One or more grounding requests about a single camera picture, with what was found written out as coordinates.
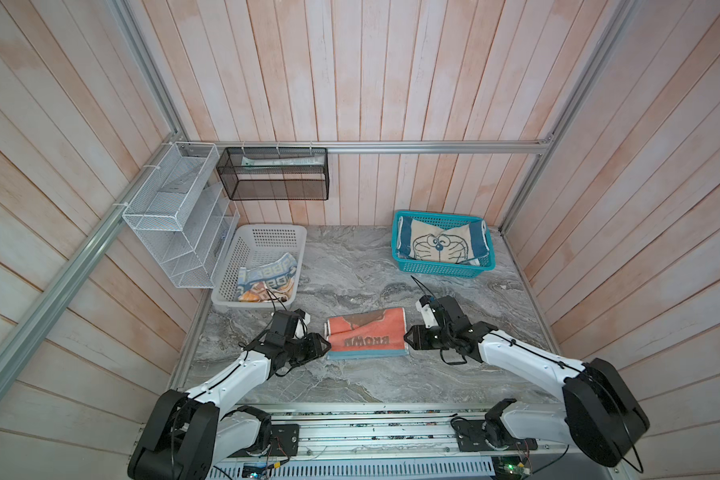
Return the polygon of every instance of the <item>black mesh basket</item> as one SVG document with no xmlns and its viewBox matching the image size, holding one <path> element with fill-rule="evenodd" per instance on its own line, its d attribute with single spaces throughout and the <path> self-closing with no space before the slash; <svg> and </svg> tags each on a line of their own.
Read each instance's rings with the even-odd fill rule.
<svg viewBox="0 0 720 480">
<path fill-rule="evenodd" d="M 228 147 L 216 171 L 231 200 L 328 199 L 325 148 Z"/>
</svg>

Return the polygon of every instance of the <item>towel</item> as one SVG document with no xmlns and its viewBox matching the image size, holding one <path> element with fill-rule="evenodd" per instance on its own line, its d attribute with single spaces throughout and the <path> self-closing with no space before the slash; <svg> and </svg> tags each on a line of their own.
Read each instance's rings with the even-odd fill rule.
<svg viewBox="0 0 720 480">
<path fill-rule="evenodd" d="M 398 254 L 404 258 L 480 265 L 480 258 L 488 255 L 485 237 L 488 226 L 484 220 L 443 230 L 410 216 L 401 216 L 398 228 Z"/>
<path fill-rule="evenodd" d="M 408 354 L 405 310 L 402 307 L 334 316 L 326 322 L 330 360 L 402 356 Z"/>
<path fill-rule="evenodd" d="M 286 302 L 296 285 L 293 277 L 298 263 L 285 254 L 270 264 L 245 268 L 237 272 L 237 297 L 240 302 L 271 302 L 275 297 Z"/>
</svg>

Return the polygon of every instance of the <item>basket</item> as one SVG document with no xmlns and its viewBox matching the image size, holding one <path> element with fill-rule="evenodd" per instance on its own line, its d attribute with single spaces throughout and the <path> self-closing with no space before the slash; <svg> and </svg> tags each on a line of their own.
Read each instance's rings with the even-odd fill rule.
<svg viewBox="0 0 720 480">
<path fill-rule="evenodd" d="M 231 200 L 327 200 L 327 153 L 325 148 L 228 147 L 216 171 Z M 244 158 L 262 164 L 246 165 Z M 278 160 L 286 158 L 294 164 L 278 165 Z M 314 163 L 300 164 L 299 159 Z"/>
<path fill-rule="evenodd" d="M 174 143 L 125 208 L 125 222 L 134 230 L 182 230 L 218 161 L 214 144 Z"/>
<path fill-rule="evenodd" d="M 307 230 L 299 225 L 243 225 L 237 229 L 221 266 L 220 281 L 213 287 L 211 301 L 231 308 L 272 308 L 271 302 L 238 302 L 237 274 L 241 266 L 253 268 L 278 260 L 289 252 L 296 259 L 293 294 L 285 302 L 289 308 L 296 298 L 298 278 L 302 273 Z"/>
<path fill-rule="evenodd" d="M 226 252 L 240 213 L 227 215 L 230 201 L 221 184 L 205 188 L 180 231 L 134 230 L 173 285 L 213 288 L 214 270 Z"/>
<path fill-rule="evenodd" d="M 440 262 L 427 262 L 426 260 L 409 260 L 398 256 L 398 225 L 400 218 L 410 216 L 414 220 L 424 222 L 447 230 L 470 224 L 472 222 L 481 222 L 479 216 L 452 215 L 452 214 L 430 214 L 427 212 L 414 212 L 411 210 L 400 210 L 394 215 L 392 223 L 392 258 L 398 263 L 398 268 L 403 272 L 411 272 L 413 274 L 429 274 L 442 276 L 459 276 L 461 278 L 475 278 L 476 276 L 493 270 L 496 267 L 496 255 L 494 253 L 494 244 L 490 241 L 490 232 L 485 233 L 485 239 L 488 242 L 488 257 L 480 259 L 480 266 L 477 265 L 459 265 L 459 264 L 442 264 Z"/>
</svg>

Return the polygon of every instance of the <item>white wire shelf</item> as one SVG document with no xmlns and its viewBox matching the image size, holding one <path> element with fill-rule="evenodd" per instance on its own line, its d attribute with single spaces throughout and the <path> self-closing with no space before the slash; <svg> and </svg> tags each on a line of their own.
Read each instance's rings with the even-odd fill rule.
<svg viewBox="0 0 720 480">
<path fill-rule="evenodd" d="M 220 256 L 229 248 L 240 213 L 228 215 L 221 183 L 205 188 L 183 230 L 134 230 L 174 286 L 213 288 Z"/>
<path fill-rule="evenodd" d="M 125 208 L 125 222 L 134 230 L 182 230 L 218 162 L 214 144 L 174 143 Z"/>
</svg>

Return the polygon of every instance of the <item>wooden wall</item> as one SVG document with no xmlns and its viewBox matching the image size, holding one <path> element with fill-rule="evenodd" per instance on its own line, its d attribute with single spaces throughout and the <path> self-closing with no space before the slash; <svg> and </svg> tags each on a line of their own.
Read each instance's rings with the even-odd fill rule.
<svg viewBox="0 0 720 480">
<path fill-rule="evenodd" d="M 646 410 L 644 478 L 720 478 L 720 0 L 644 2 L 508 241 Z"/>
<path fill-rule="evenodd" d="M 105 2 L 0 1 L 0 344 L 169 130 Z M 196 308 L 124 231 L 0 404 L 0 478 L 124 478 Z"/>
<path fill-rule="evenodd" d="M 544 138 L 615 0 L 131 0 L 196 140 Z M 411 208 L 500 224 L 535 156 L 329 156 L 330 200 L 252 223 L 387 225 Z"/>
</svg>

